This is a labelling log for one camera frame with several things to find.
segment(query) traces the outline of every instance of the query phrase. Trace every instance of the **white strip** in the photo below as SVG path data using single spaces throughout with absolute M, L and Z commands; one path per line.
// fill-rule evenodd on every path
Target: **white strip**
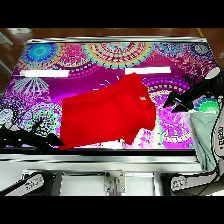
M 69 70 L 22 70 L 20 76 L 25 77 L 68 77 Z
M 146 68 L 125 68 L 125 75 L 132 74 L 157 74 L 157 73 L 171 73 L 169 66 L 167 67 L 146 67 Z

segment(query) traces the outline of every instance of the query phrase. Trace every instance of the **colorful patterned tablecloth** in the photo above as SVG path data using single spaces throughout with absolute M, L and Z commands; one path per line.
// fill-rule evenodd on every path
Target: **colorful patterned tablecloth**
M 191 149 L 193 147 L 184 113 L 163 108 L 171 90 L 189 89 L 182 75 L 205 76 L 215 67 L 207 43 L 111 42 L 27 44 L 16 64 L 0 104 L 0 125 L 12 120 L 30 131 L 34 122 L 44 120 L 37 134 L 60 136 L 62 99 L 113 85 L 125 75 L 125 68 L 169 66 L 170 74 L 147 74 L 142 83 L 156 103 L 157 120 L 153 131 L 141 129 L 133 145 L 124 148 Z M 69 70 L 67 78 L 21 76 L 22 70 Z M 194 102 L 195 110 L 218 112 L 212 98 Z

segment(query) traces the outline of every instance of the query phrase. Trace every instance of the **wooden floor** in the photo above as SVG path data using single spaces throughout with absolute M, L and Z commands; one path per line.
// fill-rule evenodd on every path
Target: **wooden floor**
M 51 37 L 81 36 L 192 36 L 206 37 L 218 64 L 224 67 L 224 28 L 31 28 L 30 33 L 13 34 L 10 29 L 0 28 L 13 45 L 0 44 L 0 60 L 11 70 L 17 63 L 27 40 Z M 0 72 L 0 92 L 8 82 Z

